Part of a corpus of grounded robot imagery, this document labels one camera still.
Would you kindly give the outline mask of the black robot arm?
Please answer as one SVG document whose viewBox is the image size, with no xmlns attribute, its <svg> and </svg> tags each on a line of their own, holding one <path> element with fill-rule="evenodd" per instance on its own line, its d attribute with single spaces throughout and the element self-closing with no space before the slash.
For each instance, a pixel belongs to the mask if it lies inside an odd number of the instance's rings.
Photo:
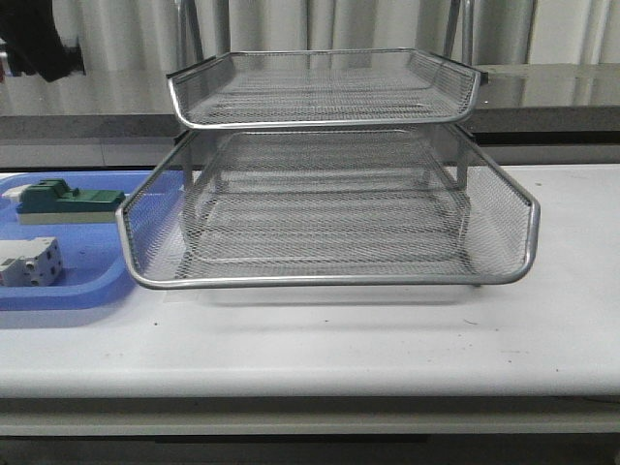
<svg viewBox="0 0 620 465">
<path fill-rule="evenodd" d="M 85 75 L 79 41 L 62 41 L 51 1 L 1 2 L 1 80 L 39 75 L 54 82 L 76 73 Z"/>
</svg>

